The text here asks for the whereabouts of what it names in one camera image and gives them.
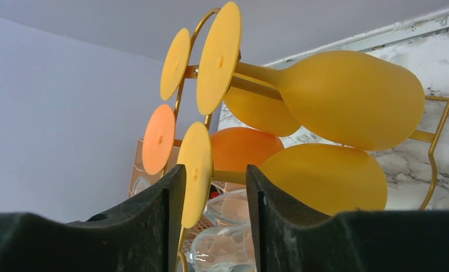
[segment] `wall trim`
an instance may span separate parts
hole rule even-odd
[[[445,28],[449,28],[449,8],[358,34],[341,41],[267,63],[264,66],[282,69],[318,52],[329,50],[365,51],[377,46],[381,47],[427,33],[440,31]]]

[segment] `clear glass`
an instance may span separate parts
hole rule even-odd
[[[135,196],[136,194],[139,194],[140,192],[144,191],[149,186],[151,186],[151,184],[145,176],[139,177],[136,180],[136,183],[134,184],[132,195]]]
[[[209,200],[206,204],[205,216],[214,218],[221,225],[226,226],[249,224],[246,189],[231,191]]]
[[[256,267],[250,225],[208,228],[196,236],[189,253],[196,271],[248,272]]]

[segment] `white marble tile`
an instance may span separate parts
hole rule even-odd
[[[425,89],[425,94],[449,97],[449,32],[404,42],[368,52],[372,56],[401,65],[414,72]],[[434,133],[445,102],[427,101],[425,114],[418,127]],[[225,105],[222,107],[218,129],[246,126],[236,119]],[[331,143],[300,128],[282,138],[285,147],[300,143]],[[388,180],[387,209],[417,209],[422,203],[431,180],[428,143],[408,139],[395,148],[373,152]],[[428,209],[449,209],[449,117],[435,150],[438,165],[438,186]]]

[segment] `wall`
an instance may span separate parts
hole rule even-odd
[[[404,41],[368,52],[373,56],[402,65],[418,76],[427,95],[449,97],[449,32]],[[435,132],[445,103],[427,101],[425,114],[418,127]],[[245,126],[224,105],[218,129]],[[286,147],[300,143],[321,142],[322,139],[305,128],[282,138]],[[406,140],[392,150],[373,153],[388,180],[387,209],[417,209],[422,203],[431,179],[427,152],[429,144]],[[439,167],[439,186],[429,209],[449,209],[449,118],[435,151]]]
[[[0,211],[69,222],[125,200],[161,67],[0,18]],[[192,99],[178,137],[202,119]]]

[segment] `red object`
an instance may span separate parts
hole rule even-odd
[[[217,196],[219,196],[219,193],[218,193],[218,192],[212,192],[212,193],[210,194],[210,199],[213,199],[213,198],[215,198],[215,197],[217,197]]]

